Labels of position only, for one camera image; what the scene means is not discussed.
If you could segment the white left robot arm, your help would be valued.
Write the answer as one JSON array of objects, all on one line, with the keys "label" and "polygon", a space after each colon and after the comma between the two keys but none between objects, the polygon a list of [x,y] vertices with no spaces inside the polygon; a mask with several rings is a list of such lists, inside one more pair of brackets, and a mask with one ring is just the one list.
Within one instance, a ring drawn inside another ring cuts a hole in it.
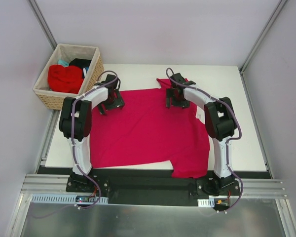
[{"label": "white left robot arm", "polygon": [[74,162],[71,182],[83,192],[94,188],[94,179],[89,176],[92,164],[90,158],[90,133],[92,128],[92,111],[97,108],[100,115],[106,111],[125,106],[120,94],[120,79],[116,72],[105,71],[106,79],[77,97],[66,97],[61,109],[59,130],[67,139]]}]

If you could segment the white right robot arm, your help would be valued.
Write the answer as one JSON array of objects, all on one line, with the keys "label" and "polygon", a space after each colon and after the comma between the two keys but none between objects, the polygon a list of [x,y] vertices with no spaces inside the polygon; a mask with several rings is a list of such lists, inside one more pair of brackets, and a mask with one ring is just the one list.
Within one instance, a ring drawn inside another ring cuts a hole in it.
[{"label": "white right robot arm", "polygon": [[180,73],[167,76],[171,86],[166,90],[166,107],[188,108],[190,103],[203,107],[205,127],[214,144],[214,175],[202,185],[208,195],[223,195],[234,184],[235,176],[231,168],[232,137],[238,128],[231,100],[228,97],[215,98],[198,88],[195,82],[187,81]]}]

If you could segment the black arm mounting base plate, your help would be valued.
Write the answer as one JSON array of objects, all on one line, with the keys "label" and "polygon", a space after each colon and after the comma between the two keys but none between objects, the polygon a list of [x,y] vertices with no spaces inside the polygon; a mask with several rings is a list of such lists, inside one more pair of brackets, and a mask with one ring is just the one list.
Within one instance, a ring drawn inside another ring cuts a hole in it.
[{"label": "black arm mounting base plate", "polygon": [[92,169],[89,178],[71,173],[68,193],[96,191],[110,204],[197,206],[204,191],[218,188],[213,172],[202,178],[174,178],[170,170]]}]

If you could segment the magenta pink t shirt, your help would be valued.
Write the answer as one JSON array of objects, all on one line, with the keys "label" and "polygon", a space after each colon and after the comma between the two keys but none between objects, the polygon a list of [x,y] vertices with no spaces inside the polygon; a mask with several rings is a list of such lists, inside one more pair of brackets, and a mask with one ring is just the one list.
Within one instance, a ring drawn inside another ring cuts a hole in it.
[{"label": "magenta pink t shirt", "polygon": [[175,178],[199,178],[208,171],[210,141],[197,106],[167,108],[168,79],[153,89],[122,91],[122,109],[92,111],[93,168],[169,161]]}]

